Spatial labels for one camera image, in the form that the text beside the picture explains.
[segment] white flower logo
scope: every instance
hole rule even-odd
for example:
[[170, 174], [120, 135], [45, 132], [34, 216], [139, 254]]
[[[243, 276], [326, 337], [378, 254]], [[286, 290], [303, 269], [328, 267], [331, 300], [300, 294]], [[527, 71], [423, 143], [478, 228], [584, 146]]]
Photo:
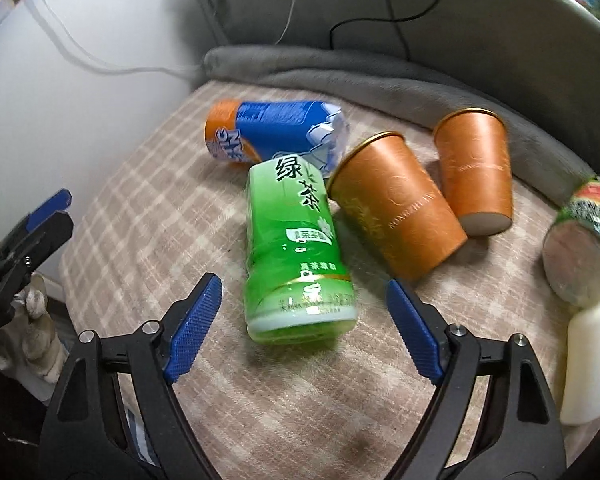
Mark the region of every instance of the white flower logo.
[[326, 234], [329, 238], [333, 238], [333, 232], [331, 231], [331, 226], [329, 223], [322, 217], [318, 218], [318, 227], [320, 231]]

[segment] gold stripe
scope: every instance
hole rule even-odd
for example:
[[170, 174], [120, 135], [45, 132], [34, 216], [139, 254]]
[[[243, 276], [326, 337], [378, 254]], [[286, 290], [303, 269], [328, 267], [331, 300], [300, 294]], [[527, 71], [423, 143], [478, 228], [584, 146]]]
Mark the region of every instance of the gold stripe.
[[486, 108], [461, 108], [460, 110], [451, 112], [449, 115], [445, 115], [442, 119], [438, 121], [438, 124], [436, 124], [435, 128], [433, 128], [433, 132], [431, 133], [433, 135], [433, 143], [436, 143], [436, 135], [438, 134], [438, 130], [444, 123], [446, 123], [449, 119], [455, 117], [456, 115], [461, 115], [469, 112], [477, 112], [481, 114], [490, 115], [491, 117], [495, 117], [502, 123], [502, 126], [506, 127], [506, 124], [496, 112], [492, 112], [491, 110], [487, 110]]
[[311, 283], [311, 282], [315, 282], [316, 280], [342, 280], [343, 282], [350, 282], [351, 281], [351, 277], [347, 276], [346, 274], [342, 275], [342, 274], [312, 274], [311, 276], [301, 276], [300, 278], [296, 278], [294, 280], [291, 280], [290, 282], [285, 282], [280, 286], [285, 286], [285, 285], [293, 285], [294, 283]]
[[356, 156], [363, 148], [370, 145], [372, 142], [375, 142], [378, 139], [382, 139], [383, 137], [389, 137], [389, 136], [394, 136], [394, 135], [397, 137], [401, 137], [402, 140], [404, 140], [404, 135], [401, 134], [400, 132], [380, 132], [379, 134], [372, 135], [367, 140], [363, 140], [362, 142], [360, 142], [359, 145], [357, 145], [349, 153], [347, 153], [347, 155], [336, 166], [336, 169], [333, 170], [333, 173], [331, 173], [331, 177], [330, 177], [329, 181], [327, 182], [327, 196], [329, 198], [331, 198], [331, 187], [333, 187], [333, 183], [334, 183], [336, 177], [338, 176], [338, 173], [340, 173], [342, 168], [344, 168], [345, 165], [348, 164], [349, 161], [354, 156]]

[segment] metal screw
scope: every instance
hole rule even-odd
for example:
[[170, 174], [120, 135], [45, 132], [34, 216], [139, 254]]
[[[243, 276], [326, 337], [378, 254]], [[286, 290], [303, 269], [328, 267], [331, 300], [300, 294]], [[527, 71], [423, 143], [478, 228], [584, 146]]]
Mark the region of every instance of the metal screw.
[[160, 330], [160, 323], [157, 321], [147, 321], [142, 325], [142, 331], [145, 334], [155, 334], [158, 330]]
[[466, 335], [466, 328], [458, 323], [453, 323], [449, 325], [449, 332], [458, 337], [462, 337], [463, 335]]
[[526, 346], [529, 344], [529, 339], [527, 339], [526, 336], [522, 334], [514, 334], [513, 342], [518, 346]]
[[85, 330], [84, 332], [80, 332], [78, 339], [81, 343], [90, 343], [94, 337], [96, 337], [96, 334], [93, 330]]

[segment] white plastic container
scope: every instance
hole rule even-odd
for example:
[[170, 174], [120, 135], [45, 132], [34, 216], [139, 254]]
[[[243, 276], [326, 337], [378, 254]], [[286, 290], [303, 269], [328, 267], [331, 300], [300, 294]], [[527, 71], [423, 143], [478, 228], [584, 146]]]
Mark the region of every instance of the white plastic container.
[[587, 424], [600, 416], [600, 303], [569, 323], [567, 378], [560, 421]]

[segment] beige cloth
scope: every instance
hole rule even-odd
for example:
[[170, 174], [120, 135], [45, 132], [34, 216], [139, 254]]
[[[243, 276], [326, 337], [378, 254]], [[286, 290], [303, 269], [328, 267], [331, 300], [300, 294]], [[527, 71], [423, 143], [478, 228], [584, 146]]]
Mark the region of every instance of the beige cloth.
[[[247, 171], [213, 160], [203, 142], [206, 114], [221, 98], [325, 96], [219, 82], [196, 90], [113, 175], [76, 228], [61, 263], [72, 319], [78, 331], [128, 333], [159, 319], [204, 272], [215, 272], [224, 287], [222, 306], [191, 372], [174, 389], [222, 477], [384, 478], [433, 393], [384, 307], [388, 275], [334, 205], [358, 297], [356, 329], [331, 345], [276, 348], [250, 341], [242, 307]], [[398, 130], [436, 176], [428, 132], [329, 100], [346, 113], [350, 146]], [[525, 333], [559, 400], [569, 314], [539, 262], [555, 211], [519, 182], [514, 209], [511, 229], [469, 240], [422, 280], [418, 292], [448, 322], [465, 324], [475, 335]], [[476, 397], [484, 397], [485, 386], [478, 382]], [[468, 452], [479, 413], [474, 402], [452, 460]]]

